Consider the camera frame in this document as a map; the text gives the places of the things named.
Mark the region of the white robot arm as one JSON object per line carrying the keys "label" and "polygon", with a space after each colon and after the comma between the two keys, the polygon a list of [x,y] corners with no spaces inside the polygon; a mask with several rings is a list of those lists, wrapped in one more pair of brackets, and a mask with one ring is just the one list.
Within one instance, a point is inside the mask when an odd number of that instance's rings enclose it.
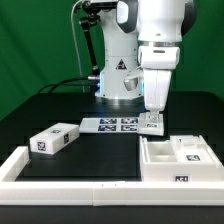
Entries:
{"label": "white robot arm", "polygon": [[105,66],[96,68],[99,101],[144,100],[145,122],[162,120],[179,43],[193,26],[195,0],[81,0],[87,26],[103,31]]}

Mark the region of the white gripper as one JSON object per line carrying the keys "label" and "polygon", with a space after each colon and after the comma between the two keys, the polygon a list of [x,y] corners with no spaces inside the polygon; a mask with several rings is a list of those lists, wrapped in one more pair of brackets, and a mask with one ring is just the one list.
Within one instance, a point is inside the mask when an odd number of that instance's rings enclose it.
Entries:
{"label": "white gripper", "polygon": [[159,112],[166,106],[172,72],[170,70],[143,70],[144,104],[150,120],[157,123]]}

